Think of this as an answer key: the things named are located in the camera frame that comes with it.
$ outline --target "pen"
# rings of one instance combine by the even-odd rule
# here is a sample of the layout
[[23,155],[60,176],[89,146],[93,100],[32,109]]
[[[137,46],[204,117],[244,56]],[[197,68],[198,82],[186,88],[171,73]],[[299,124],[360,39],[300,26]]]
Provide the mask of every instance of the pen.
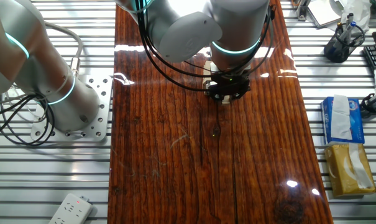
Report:
[[[356,22],[351,22],[347,29],[344,30],[344,32],[339,36],[340,40],[345,40],[345,38],[349,35],[350,32],[352,32],[352,29],[356,26]],[[337,40],[331,49],[330,53],[334,53],[336,50],[340,50],[342,48],[341,43]]]
[[338,22],[337,23],[337,27],[339,28],[339,34],[341,34],[342,32],[344,32],[344,28],[342,27],[342,22]]
[[[351,22],[354,21],[354,14],[353,13],[349,13],[348,16],[347,16],[347,26],[348,24],[351,24]],[[345,38],[345,42],[347,44],[350,44],[351,42],[351,35],[352,35],[352,30],[348,33],[348,36]]]

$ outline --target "white plastic bag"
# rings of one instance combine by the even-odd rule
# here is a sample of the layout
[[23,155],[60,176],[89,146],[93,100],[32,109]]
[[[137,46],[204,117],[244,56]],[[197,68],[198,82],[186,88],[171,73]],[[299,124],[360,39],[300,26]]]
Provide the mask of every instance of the white plastic bag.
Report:
[[340,2],[344,6],[341,22],[345,23],[347,15],[353,13],[356,25],[362,28],[364,32],[369,31],[370,6],[372,5],[369,0],[340,0]]

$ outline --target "pen holder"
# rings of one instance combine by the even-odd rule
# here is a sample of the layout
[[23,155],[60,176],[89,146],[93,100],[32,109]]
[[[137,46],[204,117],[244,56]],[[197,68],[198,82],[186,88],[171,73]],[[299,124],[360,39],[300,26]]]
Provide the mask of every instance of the pen holder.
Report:
[[351,53],[356,49],[356,47],[362,45],[365,40],[365,34],[362,28],[359,26],[355,26],[355,28],[361,31],[361,35],[356,37],[354,40],[350,40],[350,43],[346,43],[339,38],[339,36],[344,31],[344,25],[341,27],[337,27],[336,32],[334,33],[333,37],[324,47],[324,56],[332,62],[335,63],[342,63],[345,62]]

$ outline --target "tissue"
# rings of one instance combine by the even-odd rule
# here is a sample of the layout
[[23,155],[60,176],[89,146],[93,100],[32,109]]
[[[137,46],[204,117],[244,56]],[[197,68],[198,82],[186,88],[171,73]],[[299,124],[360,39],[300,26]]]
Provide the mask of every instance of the tissue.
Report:
[[335,197],[376,193],[363,144],[334,145],[324,153]]
[[321,103],[324,144],[364,143],[362,117],[358,99],[336,95]]
[[[341,22],[345,23],[347,15],[353,13],[356,25],[362,28],[364,32],[369,31],[370,7],[372,5],[369,0],[340,0],[340,2],[344,6]],[[355,33],[360,33],[360,31],[354,29],[352,34]]]

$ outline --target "wood grain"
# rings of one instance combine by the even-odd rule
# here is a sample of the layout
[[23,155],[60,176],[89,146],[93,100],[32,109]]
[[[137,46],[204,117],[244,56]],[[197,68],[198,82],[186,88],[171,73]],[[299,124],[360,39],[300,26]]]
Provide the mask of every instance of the wood grain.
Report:
[[272,56],[230,106],[166,81],[117,9],[108,223],[332,223],[282,9],[271,2]]

